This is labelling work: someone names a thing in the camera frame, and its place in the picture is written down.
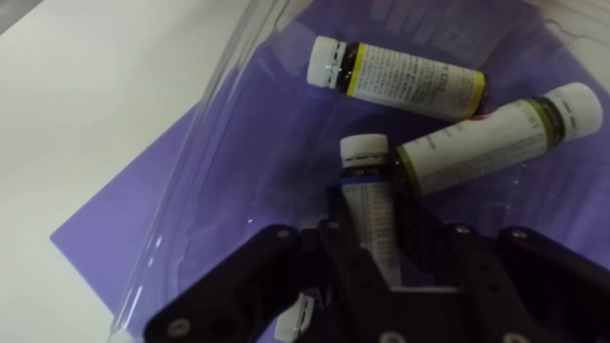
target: white background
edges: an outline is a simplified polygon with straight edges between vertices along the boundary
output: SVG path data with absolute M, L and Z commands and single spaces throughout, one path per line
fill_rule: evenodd
M 0 342 L 104 343 L 50 235 L 205 94 L 249 0 L 45 0 L 0 35 Z

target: screw hole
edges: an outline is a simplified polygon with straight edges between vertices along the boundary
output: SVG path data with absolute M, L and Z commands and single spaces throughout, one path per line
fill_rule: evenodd
M 468 229 L 468 227 L 456 227 L 456 233 L 460 233 L 460 235 L 472 235 L 472 229 Z
M 504 343 L 531 343 L 531 340 L 521 334 L 506 334 Z
M 407 343 L 399 332 L 384 332 L 380 343 Z
M 521 229 L 516 229 L 512 235 L 514 235 L 516 239 L 519 239 L 519 241 L 529 239 L 529 233 L 527 233 L 527 231 L 521 231 Z
M 489 284 L 489 290 L 498 294 L 500 292 L 500 286 L 498 284 Z
M 178 321 L 170 322 L 170 326 L 169 326 L 170 340 L 186 338 L 186 336 L 190 336 L 190 332 L 191 332 L 191 322 L 188 319 L 178 319 Z
M 279 239 L 289 239 L 291 231 L 279 231 L 277 235 L 279 235 Z

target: yellow stripe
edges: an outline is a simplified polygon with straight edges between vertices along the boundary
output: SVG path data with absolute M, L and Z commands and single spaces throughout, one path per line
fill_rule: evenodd
M 479 109 L 485 96 L 485 88 L 487 88 L 485 75 L 477 73 L 474 79 L 474 98 L 472 98 L 472 103 L 466 107 L 466 117 L 464 117 L 466 120 L 472 119 Z
M 363 63 L 365 63 L 365 54 L 367 54 L 367 44 L 359 44 L 355 71 L 352 73 L 350 88 L 348 88 L 350 98 L 353 98 L 357 94 L 361 71 L 363 71 Z
M 420 185 L 413 159 L 409 157 L 405 147 L 399 147 L 397 151 L 399 151 L 399 157 L 405 166 L 407 180 L 411 181 L 413 191 L 416 193 L 416 197 L 422 197 L 422 185 Z

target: black plastic part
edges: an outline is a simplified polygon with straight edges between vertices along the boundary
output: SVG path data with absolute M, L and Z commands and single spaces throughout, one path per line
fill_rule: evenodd
M 264 229 L 163 309 L 146 342 L 258 342 L 304 290 L 325 300 L 300 343 L 380 343 L 388 334 L 409 343 L 610 342 L 610 275 L 536 231 L 508 229 L 496 242 L 443 225 L 399 193 L 405 252 L 458 288 L 390 290 L 342 191 L 329 197 L 319 229 Z
M 209 277 L 199 281 L 146 330 L 148 343 L 245 343 L 298 298 L 291 256 L 300 246 L 298 231 L 270 227 L 256 235 Z M 172 324 L 190 322 L 188 334 L 172 334 Z
M 533 317 L 571 342 L 610 342 L 610 275 L 525 229 L 500 235 L 500 252 Z

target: vial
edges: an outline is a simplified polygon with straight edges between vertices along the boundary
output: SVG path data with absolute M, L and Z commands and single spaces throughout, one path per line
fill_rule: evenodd
M 401 286 L 401 254 L 390 183 L 388 138 L 380 134 L 342 140 L 342 191 L 367 248 L 390 286 Z
M 426 197 L 540 157 L 601 126 L 603 105 L 596 92 L 569 84 L 401 145 L 399 172 Z
M 479 71 L 371 44 L 348 44 L 319 37 L 310 59 L 308 84 L 460 122 L 481 107 L 487 79 Z

